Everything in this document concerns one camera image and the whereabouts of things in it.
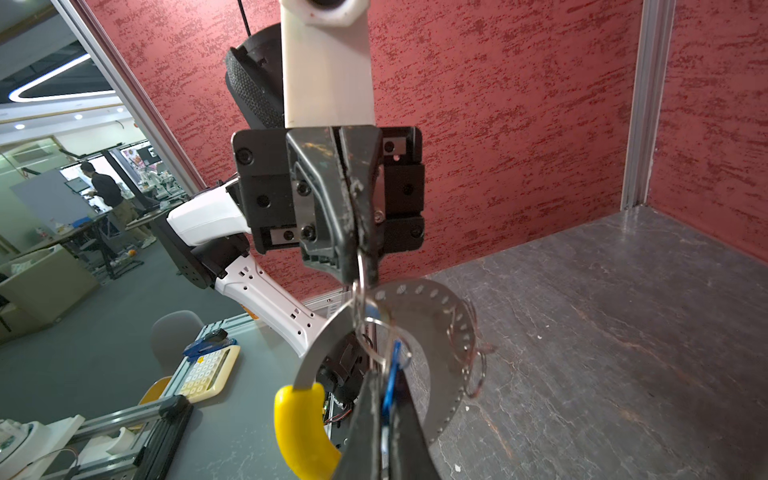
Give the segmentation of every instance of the recessed ceiling light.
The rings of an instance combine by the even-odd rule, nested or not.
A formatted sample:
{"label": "recessed ceiling light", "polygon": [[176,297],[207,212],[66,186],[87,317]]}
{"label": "recessed ceiling light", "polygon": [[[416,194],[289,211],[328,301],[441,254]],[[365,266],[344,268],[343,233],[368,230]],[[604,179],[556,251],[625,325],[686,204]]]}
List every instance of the recessed ceiling light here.
{"label": "recessed ceiling light", "polygon": [[80,94],[63,94],[63,95],[49,95],[47,97],[22,97],[22,94],[29,90],[32,87],[36,87],[37,85],[40,85],[42,82],[55,77],[56,75],[63,73],[70,68],[74,67],[75,65],[79,65],[83,63],[84,61],[88,60],[91,57],[91,54],[85,54],[81,57],[76,58],[73,61],[70,61],[67,64],[62,65],[59,68],[56,68],[54,70],[51,70],[45,75],[42,75],[41,77],[36,78],[33,81],[30,81],[24,86],[21,86],[14,91],[11,92],[11,94],[8,96],[8,99],[11,101],[18,101],[18,102],[26,102],[26,101],[44,101],[44,100],[64,100],[66,98],[80,98],[80,97],[93,97],[94,95],[105,95],[105,94],[113,94],[114,90],[104,90],[104,91],[86,91],[84,93]]}

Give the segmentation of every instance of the short black hair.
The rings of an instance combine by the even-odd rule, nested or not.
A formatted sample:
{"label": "short black hair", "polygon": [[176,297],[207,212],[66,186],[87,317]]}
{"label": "short black hair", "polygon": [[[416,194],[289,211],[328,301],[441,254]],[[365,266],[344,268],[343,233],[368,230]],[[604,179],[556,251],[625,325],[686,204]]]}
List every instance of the short black hair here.
{"label": "short black hair", "polygon": [[80,163],[80,170],[83,171],[85,174],[92,174],[96,171],[93,164],[89,161],[81,162]]}

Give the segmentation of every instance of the hexagonal white nut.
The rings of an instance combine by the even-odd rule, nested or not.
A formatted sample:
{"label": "hexagonal white nut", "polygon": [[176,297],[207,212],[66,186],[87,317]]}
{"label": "hexagonal white nut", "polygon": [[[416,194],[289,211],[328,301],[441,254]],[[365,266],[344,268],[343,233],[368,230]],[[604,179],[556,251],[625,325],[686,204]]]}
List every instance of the hexagonal white nut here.
{"label": "hexagonal white nut", "polygon": [[368,10],[370,0],[341,0],[336,7],[324,8],[312,0],[280,0],[304,25],[349,27]]}

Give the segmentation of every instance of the calculator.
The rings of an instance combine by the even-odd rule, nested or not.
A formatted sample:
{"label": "calculator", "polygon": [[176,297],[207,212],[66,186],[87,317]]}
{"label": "calculator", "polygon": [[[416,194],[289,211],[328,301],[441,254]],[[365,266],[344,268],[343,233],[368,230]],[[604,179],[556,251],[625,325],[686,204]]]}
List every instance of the calculator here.
{"label": "calculator", "polygon": [[177,394],[187,397],[190,403],[218,395],[227,384],[239,353],[240,346],[230,345],[198,357],[184,377],[184,383]]}

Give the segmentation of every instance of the person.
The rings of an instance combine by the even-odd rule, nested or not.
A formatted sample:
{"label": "person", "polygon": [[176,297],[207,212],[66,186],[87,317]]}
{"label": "person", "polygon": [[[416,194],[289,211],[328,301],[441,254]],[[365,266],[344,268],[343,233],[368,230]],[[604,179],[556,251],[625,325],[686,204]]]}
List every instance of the person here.
{"label": "person", "polygon": [[[125,226],[132,220],[139,218],[139,214],[131,205],[131,202],[125,200],[121,194],[120,187],[109,175],[96,172],[93,164],[84,161],[80,164],[80,170],[83,175],[91,179],[95,192],[88,192],[86,197],[99,196],[109,207],[112,207],[114,218],[118,221],[121,230],[125,231]],[[137,242],[141,242],[141,248],[147,248],[157,241],[157,238],[146,227],[136,227],[128,233],[134,236]]]}

